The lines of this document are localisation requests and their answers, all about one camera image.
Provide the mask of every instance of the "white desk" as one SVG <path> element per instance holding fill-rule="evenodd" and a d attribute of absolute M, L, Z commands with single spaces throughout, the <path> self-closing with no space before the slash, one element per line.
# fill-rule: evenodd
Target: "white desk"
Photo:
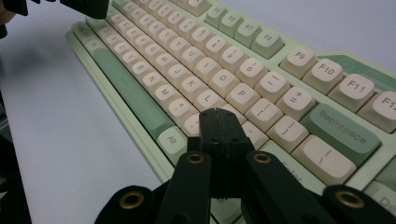
<path fill-rule="evenodd" d="M 223 2 L 314 49 L 396 71 L 394 0 Z M 29 10 L 0 40 L 0 84 L 31 217 L 93 223 L 118 189 L 160 181 L 64 39 L 83 16 L 59 3 L 29 2 Z"/>

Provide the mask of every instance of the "white table surface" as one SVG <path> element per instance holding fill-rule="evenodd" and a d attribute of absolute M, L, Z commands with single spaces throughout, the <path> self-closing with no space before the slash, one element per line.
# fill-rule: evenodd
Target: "white table surface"
<path fill-rule="evenodd" d="M 396 71 L 396 1 L 223 0 L 314 49 Z M 0 40 L 0 88 L 34 223 L 93 223 L 111 195 L 157 176 L 64 35 L 84 16 L 28 1 Z"/>

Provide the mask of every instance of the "mechanical keyboard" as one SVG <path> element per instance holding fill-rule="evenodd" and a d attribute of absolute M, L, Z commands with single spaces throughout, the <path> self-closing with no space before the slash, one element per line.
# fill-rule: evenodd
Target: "mechanical keyboard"
<path fill-rule="evenodd" d="M 346 184 L 396 216 L 395 73 L 217 0 L 114 0 L 66 38 L 162 181 L 199 135 L 198 114 L 221 107 L 307 189 Z M 214 222 L 244 222 L 236 199 L 211 208 Z"/>

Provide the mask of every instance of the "keyboard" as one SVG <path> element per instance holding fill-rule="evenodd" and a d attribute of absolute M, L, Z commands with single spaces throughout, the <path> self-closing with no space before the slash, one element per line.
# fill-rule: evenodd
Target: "keyboard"
<path fill-rule="evenodd" d="M 394 72 L 217 0 L 114 0 L 66 38 L 162 181 L 199 135 L 199 113 L 217 107 L 307 189 L 346 184 L 395 215 Z M 212 222 L 244 223 L 239 200 L 211 202 Z"/>

